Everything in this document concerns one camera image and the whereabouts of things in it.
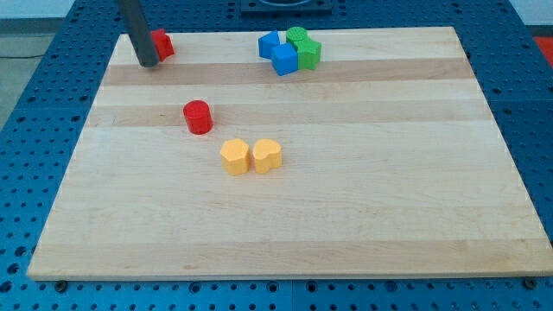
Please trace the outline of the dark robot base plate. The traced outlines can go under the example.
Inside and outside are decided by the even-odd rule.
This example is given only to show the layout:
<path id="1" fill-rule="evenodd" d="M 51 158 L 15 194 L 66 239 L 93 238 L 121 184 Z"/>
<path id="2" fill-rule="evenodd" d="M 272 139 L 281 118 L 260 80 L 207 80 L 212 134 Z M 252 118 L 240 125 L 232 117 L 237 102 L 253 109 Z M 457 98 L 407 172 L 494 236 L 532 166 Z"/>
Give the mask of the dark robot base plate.
<path id="1" fill-rule="evenodd" d="M 242 16 L 261 14 L 331 13 L 332 0 L 240 0 Z"/>

